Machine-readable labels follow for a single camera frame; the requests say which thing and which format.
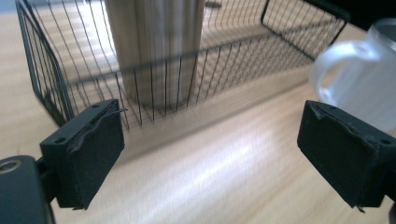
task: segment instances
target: metal cylinder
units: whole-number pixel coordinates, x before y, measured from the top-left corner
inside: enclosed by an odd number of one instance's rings
[[[154,107],[186,101],[196,62],[177,56],[200,47],[204,0],[106,0],[106,11],[127,97]]]

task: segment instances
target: black plastic part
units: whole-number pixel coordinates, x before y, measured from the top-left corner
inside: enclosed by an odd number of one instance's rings
[[[396,159],[396,139],[345,111],[307,101],[298,146],[350,205],[378,207]]]
[[[58,204],[87,209],[124,148],[118,100],[88,107],[40,146],[62,186]]]
[[[54,223],[34,158],[0,161],[0,223]]]

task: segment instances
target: wire mesh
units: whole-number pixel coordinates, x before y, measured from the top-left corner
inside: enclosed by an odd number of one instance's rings
[[[347,22],[344,11],[327,4],[321,9],[319,1],[210,3],[217,7],[205,8],[199,51],[120,71],[104,1],[21,0],[17,5],[22,37],[36,96],[58,125],[89,105],[118,98],[129,109],[123,115],[124,126],[141,127],[256,78],[312,63]],[[191,80],[180,81],[185,62],[194,64],[188,71]],[[178,79],[169,75],[175,68]],[[141,85],[142,74],[149,76],[151,85]],[[163,85],[157,86],[157,79]],[[131,97],[125,85],[135,85],[137,97]],[[171,104],[171,85],[187,90],[187,99]],[[139,88],[164,97],[141,104]],[[163,106],[155,106],[158,101]]]

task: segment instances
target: translucent mug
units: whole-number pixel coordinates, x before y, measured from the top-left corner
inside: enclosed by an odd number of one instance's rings
[[[323,78],[345,62],[327,87]],[[374,23],[364,40],[334,44],[314,62],[309,81],[321,102],[383,132],[396,128],[396,19]]]

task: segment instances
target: wooden tabletop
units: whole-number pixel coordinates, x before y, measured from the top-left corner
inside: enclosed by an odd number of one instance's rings
[[[17,14],[0,14],[0,29],[0,158],[38,159],[38,144],[57,127],[33,95]],[[340,39],[363,36],[348,26]],[[306,79],[309,69],[289,73]],[[89,209],[53,202],[57,222],[388,223],[390,199],[365,214],[350,208],[297,148],[304,101],[317,100],[306,81],[262,97],[265,85],[125,133],[126,147]]]

